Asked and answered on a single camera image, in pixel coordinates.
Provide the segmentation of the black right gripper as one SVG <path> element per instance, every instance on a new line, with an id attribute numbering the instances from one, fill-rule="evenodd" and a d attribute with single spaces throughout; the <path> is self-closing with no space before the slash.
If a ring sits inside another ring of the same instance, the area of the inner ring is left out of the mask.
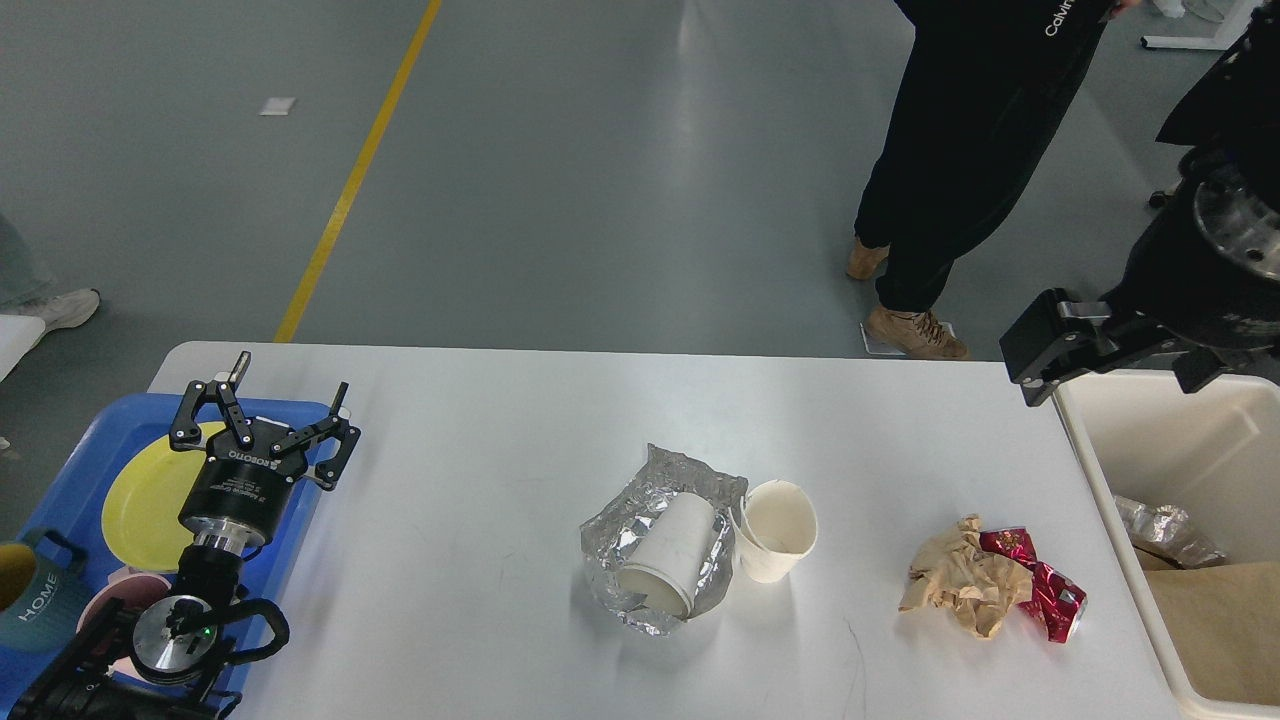
<path id="1" fill-rule="evenodd" d="M 1277 386 L 1277 210 L 1238 167 L 1184 179 L 1103 302 L 1046 290 L 1004 332 L 1009 379 L 1038 407 L 1080 375 L 1174 354 L 1185 395 L 1224 375 Z"/>

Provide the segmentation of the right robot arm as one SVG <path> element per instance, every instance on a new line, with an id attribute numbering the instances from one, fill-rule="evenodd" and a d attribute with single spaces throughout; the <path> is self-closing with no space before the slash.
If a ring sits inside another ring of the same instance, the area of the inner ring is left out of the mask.
<path id="1" fill-rule="evenodd" d="M 1261 3 L 1164 123 L 1158 141 L 1187 146 L 1181 181 L 1119 283 L 1093 302 L 1046 290 L 1001 336 L 1028 406 L 1156 354 L 1188 395 L 1277 360 L 1277 4 Z"/>

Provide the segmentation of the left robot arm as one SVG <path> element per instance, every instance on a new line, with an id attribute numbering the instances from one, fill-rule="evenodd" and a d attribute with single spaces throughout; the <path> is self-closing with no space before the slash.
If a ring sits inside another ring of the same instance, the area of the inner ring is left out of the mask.
<path id="1" fill-rule="evenodd" d="M 361 432 L 340 411 L 239 398 L 250 366 L 101 411 L 19 539 L 3 583 L 3 715 L 223 719 L 244 669 L 285 647 L 275 596 L 320 491 Z"/>

